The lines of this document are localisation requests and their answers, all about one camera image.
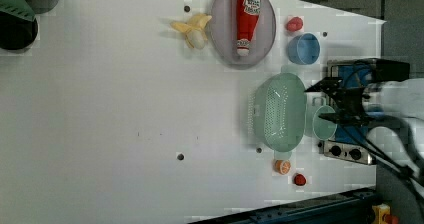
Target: wire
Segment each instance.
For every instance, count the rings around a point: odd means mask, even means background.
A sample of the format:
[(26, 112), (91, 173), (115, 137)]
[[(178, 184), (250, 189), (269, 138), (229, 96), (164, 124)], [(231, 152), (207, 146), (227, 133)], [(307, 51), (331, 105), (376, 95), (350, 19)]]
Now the wire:
[(424, 221), (424, 198), (417, 191), (412, 181), (410, 179), (403, 179), (402, 175), (399, 172), (395, 171), (393, 168), (391, 168), (384, 162), (379, 162), (379, 165), (385, 168), (387, 171), (391, 172), (393, 175), (395, 175), (402, 182), (402, 184), (415, 196), (415, 202), (417, 203), (421, 219)]
[(380, 157), (381, 159), (389, 162), (390, 164), (396, 166), (396, 168), (400, 168), (401, 166), (397, 163), (395, 163), (393, 160), (391, 160), (384, 152), (382, 152), (380, 149), (378, 149), (378, 153), (377, 151), (374, 151), (372, 149), (370, 149), (369, 147), (367, 147), (366, 145), (364, 145), (363, 143), (361, 143), (358, 139), (356, 139), (351, 133), (349, 133), (346, 128), (344, 126), (340, 126), (340, 128), (353, 140), (355, 141), (358, 145), (362, 146), (365, 150), (367, 150), (369, 153), (373, 154), (376, 157)]
[(378, 152), (378, 154), (377, 154), (376, 151), (369, 149), (367, 146), (365, 146), (365, 144), (358, 141), (358, 139), (356, 139), (351, 133), (349, 133), (344, 126), (340, 126), (340, 127), (358, 145), (364, 147), (371, 154), (375, 155), (376, 157), (380, 157), (381, 159), (387, 161), (388, 163), (394, 165), (396, 168), (399, 169), (399, 171), (397, 171), (394, 168), (385, 164), (384, 162), (380, 162), (384, 168), (386, 168), (390, 172), (394, 173), (396, 175), (396, 177), (404, 184), (404, 186), (415, 196), (415, 201), (418, 205), (418, 210), (420, 212), (421, 220), (424, 221), (424, 197), (421, 196), (421, 194), (417, 191), (415, 185), (412, 182), (412, 180), (414, 180), (419, 184), (418, 180), (412, 175), (405, 176), (405, 174), (401, 172), (401, 169), (404, 168), (404, 167), (400, 166), (399, 164), (394, 162), (390, 157), (388, 157), (381, 149), (379, 149), (365, 135), (363, 135), (362, 132), (360, 132), (359, 128), (355, 127), (355, 130), (359, 133), (359, 135), (362, 138), (364, 138), (368, 142), (369, 145), (371, 145)]
[(383, 155), (383, 160), (389, 162), (390, 164), (394, 165), (396, 168), (401, 169), (402, 166), (397, 164), (395, 161), (393, 161), (389, 156), (387, 156), (386, 153), (384, 153), (380, 148), (378, 148), (373, 142), (371, 142), (362, 132), (358, 127), (355, 127), (356, 132), (358, 132), (358, 134), (365, 140), (367, 141), (367, 143), (374, 148), (376, 151), (378, 151), (379, 153), (381, 153), (381, 155)]

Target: round plate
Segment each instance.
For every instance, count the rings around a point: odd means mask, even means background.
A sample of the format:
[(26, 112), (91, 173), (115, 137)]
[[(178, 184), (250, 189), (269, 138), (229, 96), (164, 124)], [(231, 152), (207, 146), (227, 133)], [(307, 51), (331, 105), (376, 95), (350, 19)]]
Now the round plate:
[(276, 21), (269, 0), (261, 0), (261, 14), (246, 57), (237, 54), (237, 0), (215, 0), (209, 23), (212, 41), (219, 54), (230, 64), (253, 65), (271, 50), (275, 40)]

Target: green basket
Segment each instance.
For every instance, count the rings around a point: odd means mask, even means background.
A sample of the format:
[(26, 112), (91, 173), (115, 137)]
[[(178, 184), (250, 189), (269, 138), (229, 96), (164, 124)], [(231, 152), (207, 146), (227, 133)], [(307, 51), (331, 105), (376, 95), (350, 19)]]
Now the green basket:
[(305, 86), (294, 74), (281, 73), (266, 81), (255, 95), (253, 129), (255, 135), (277, 152), (290, 152), (305, 131)]

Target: table surface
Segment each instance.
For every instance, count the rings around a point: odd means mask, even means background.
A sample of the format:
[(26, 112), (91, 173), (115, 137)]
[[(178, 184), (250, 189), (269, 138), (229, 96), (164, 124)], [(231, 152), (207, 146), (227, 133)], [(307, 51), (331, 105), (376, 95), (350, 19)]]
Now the table surface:
[[(31, 49), (0, 52), (0, 222), (185, 223), (375, 185), (374, 166), (324, 157), (307, 137), (275, 173), (249, 110), (281, 68), (309, 86), (329, 59), (379, 57), (383, 22), (270, 1), (275, 44), (248, 69), (170, 28), (213, 0), (60, 0), (37, 16)], [(288, 61), (289, 15), (320, 36), (317, 64)]]

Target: ketchup bottle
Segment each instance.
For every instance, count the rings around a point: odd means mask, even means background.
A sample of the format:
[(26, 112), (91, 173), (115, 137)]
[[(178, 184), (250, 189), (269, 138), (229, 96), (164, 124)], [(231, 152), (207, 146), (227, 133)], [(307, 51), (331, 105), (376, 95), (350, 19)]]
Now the ketchup bottle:
[(260, 10), (261, 0), (237, 0), (237, 53), (240, 56), (249, 55)]

